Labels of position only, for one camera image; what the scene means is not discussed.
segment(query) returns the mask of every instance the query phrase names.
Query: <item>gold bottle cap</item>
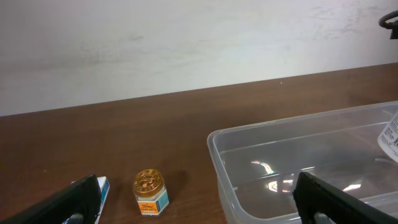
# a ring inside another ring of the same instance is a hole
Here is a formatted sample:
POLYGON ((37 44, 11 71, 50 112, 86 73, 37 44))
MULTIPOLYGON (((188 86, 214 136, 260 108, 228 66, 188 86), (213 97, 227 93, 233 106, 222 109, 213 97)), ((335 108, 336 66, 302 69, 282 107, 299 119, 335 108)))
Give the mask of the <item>gold bottle cap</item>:
POLYGON ((164 179, 159 170, 146 169, 136 175, 132 191, 138 197, 152 197, 162 190, 164 179))

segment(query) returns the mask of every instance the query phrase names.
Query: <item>brown table surface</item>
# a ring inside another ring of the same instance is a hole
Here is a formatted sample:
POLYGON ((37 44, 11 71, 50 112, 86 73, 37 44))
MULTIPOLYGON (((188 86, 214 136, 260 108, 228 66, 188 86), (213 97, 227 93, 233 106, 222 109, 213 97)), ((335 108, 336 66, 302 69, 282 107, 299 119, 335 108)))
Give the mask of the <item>brown table surface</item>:
POLYGON ((398 63, 0 117, 0 218, 88 174, 111 184, 100 223, 226 223, 206 145, 215 130, 398 100, 398 63), (142 217, 133 177, 170 196, 142 217))

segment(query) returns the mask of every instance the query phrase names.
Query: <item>plastic bin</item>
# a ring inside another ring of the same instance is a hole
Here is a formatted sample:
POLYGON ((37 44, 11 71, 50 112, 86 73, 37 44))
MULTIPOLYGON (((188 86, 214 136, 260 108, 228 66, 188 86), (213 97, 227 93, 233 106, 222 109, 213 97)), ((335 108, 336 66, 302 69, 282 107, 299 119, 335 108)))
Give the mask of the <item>plastic bin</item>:
POLYGON ((228 223, 300 223, 292 191, 303 170, 398 217, 398 164, 377 144, 396 111, 398 101, 211 133, 228 223))

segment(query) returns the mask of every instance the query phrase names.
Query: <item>jar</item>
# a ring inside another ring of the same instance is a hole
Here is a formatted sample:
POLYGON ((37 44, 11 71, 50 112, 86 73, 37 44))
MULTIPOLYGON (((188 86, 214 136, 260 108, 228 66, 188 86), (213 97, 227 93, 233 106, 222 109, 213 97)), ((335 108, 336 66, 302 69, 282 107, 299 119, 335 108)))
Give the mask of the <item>jar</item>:
POLYGON ((169 204, 164 179, 156 169, 146 169, 138 173, 132 190, 142 215, 159 215, 169 204))

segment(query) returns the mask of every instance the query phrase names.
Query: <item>white wall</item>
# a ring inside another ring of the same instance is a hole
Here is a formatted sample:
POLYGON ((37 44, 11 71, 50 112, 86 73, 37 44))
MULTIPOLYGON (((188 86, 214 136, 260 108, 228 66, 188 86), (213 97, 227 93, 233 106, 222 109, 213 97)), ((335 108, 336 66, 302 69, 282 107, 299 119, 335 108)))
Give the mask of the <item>white wall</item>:
POLYGON ((4 0, 0 116, 398 62, 397 0, 4 0))

